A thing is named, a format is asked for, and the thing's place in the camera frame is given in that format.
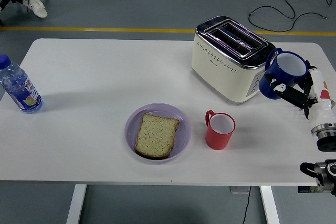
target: red mug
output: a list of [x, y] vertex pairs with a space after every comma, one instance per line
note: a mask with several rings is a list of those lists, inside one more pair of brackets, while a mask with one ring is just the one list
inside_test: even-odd
[[224, 149], [236, 128], [235, 120], [226, 113], [215, 113], [209, 110], [205, 114], [207, 131], [206, 144], [215, 150]]

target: plastic bottle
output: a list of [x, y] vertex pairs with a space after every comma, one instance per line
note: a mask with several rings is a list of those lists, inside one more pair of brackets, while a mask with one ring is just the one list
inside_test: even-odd
[[42, 107], [42, 97], [26, 72], [7, 55], [0, 55], [0, 83], [23, 112], [34, 113]]

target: table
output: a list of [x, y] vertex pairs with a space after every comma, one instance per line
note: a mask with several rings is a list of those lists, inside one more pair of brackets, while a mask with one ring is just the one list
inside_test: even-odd
[[[336, 73], [312, 43], [275, 43], [317, 66], [336, 97]], [[323, 162], [303, 112], [258, 93], [233, 105], [191, 70], [192, 41], [39, 39], [22, 68], [44, 99], [22, 113], [0, 102], [0, 180], [74, 184], [314, 186], [302, 162]], [[151, 103], [182, 110], [192, 125], [186, 150], [156, 164], [124, 139], [130, 115]], [[205, 112], [237, 127], [222, 151], [204, 142]]]

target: toaster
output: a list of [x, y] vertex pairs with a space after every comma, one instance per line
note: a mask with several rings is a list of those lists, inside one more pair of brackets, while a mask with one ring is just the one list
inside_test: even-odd
[[192, 69], [233, 103], [242, 103], [259, 91], [259, 80], [275, 46], [225, 16], [197, 26]]

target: bread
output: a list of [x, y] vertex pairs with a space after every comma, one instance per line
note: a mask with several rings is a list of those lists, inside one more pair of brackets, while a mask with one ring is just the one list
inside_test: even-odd
[[144, 114], [138, 132], [135, 152], [149, 159], [165, 159], [174, 147], [180, 121], [173, 118]]

